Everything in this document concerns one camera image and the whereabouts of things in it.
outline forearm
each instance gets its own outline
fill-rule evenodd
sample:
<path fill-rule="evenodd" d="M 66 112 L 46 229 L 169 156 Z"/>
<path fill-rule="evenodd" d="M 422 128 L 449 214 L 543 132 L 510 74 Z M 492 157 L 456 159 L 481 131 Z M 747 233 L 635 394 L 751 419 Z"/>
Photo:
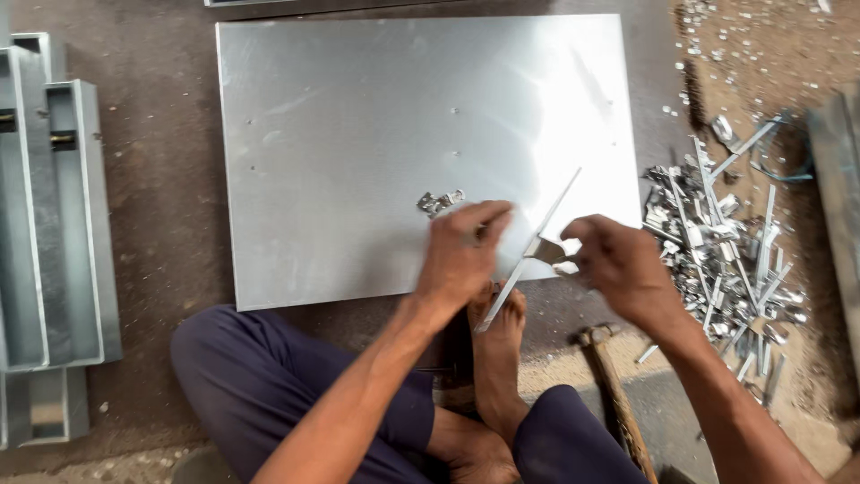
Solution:
<path fill-rule="evenodd" d="M 655 342 L 684 385 L 721 482 L 823 482 L 809 461 L 738 383 L 699 324 L 678 315 Z"/>
<path fill-rule="evenodd" d="M 451 311 L 406 296 L 379 338 L 266 460 L 254 484 L 347 482 L 406 374 Z"/>

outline hand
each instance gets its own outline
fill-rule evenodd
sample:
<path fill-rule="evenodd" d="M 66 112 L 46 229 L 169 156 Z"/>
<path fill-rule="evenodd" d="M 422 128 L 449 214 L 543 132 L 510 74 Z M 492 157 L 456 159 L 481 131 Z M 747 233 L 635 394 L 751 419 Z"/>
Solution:
<path fill-rule="evenodd" d="M 486 201 L 434 220 L 415 294 L 440 302 L 451 315 L 465 306 L 495 272 L 495 247 L 510 210 L 510 202 Z"/>
<path fill-rule="evenodd" d="M 576 254 L 582 275 L 603 293 L 613 311 L 658 339 L 686 321 L 678 291 L 660 262 L 654 236 L 607 219 L 589 215 L 574 220 L 562 239 L 579 239 Z"/>

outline dark blue pants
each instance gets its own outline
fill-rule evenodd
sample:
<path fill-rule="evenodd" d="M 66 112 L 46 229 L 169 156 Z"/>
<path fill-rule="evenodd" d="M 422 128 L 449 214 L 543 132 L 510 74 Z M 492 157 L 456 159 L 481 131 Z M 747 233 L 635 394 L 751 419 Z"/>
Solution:
<path fill-rule="evenodd" d="M 271 311 L 216 306 L 185 320 L 170 347 L 191 407 L 243 482 L 354 356 L 305 336 Z M 433 429 L 432 377 L 410 374 L 391 401 L 355 483 L 429 480 L 401 450 L 423 452 Z M 526 484 L 647 484 L 576 391 L 547 390 L 520 424 L 513 458 Z"/>

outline bare foot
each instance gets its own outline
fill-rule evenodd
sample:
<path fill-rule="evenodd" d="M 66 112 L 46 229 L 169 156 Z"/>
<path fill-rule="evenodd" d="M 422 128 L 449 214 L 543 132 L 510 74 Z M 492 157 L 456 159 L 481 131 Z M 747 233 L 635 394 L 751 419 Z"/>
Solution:
<path fill-rule="evenodd" d="M 475 327 L 484 319 L 493 300 L 493 283 L 468 307 L 472 333 L 472 353 L 475 358 L 475 403 L 478 413 L 490 429 L 513 447 L 519 423 L 529 407 L 517 391 L 519 346 L 525 328 L 525 296 L 517 289 L 507 301 L 487 331 L 475 334 Z"/>
<path fill-rule="evenodd" d="M 497 433 L 438 406 L 427 453 L 448 464 L 454 484 L 511 484 L 519 478 L 511 451 Z"/>

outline person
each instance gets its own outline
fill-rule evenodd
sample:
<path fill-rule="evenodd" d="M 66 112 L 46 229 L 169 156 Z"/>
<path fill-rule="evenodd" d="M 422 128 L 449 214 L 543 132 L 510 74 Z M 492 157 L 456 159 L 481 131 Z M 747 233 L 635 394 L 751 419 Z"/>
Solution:
<path fill-rule="evenodd" d="M 175 373 L 238 477 L 429 482 L 404 456 L 411 450 L 447 463 L 451 482 L 647 482 L 570 386 L 548 389 L 531 408 L 520 399 L 525 297 L 517 290 L 472 337 L 483 423 L 434 406 L 432 377 L 411 371 L 462 307 L 473 325 L 487 313 L 510 210 L 508 202 L 482 202 L 434 220 L 415 291 L 355 358 L 268 311 L 221 306 L 183 322 L 171 344 Z M 580 272 L 675 368 L 721 482 L 824 482 L 712 350 L 651 235 L 592 215 L 574 220 L 562 238 L 581 241 Z"/>

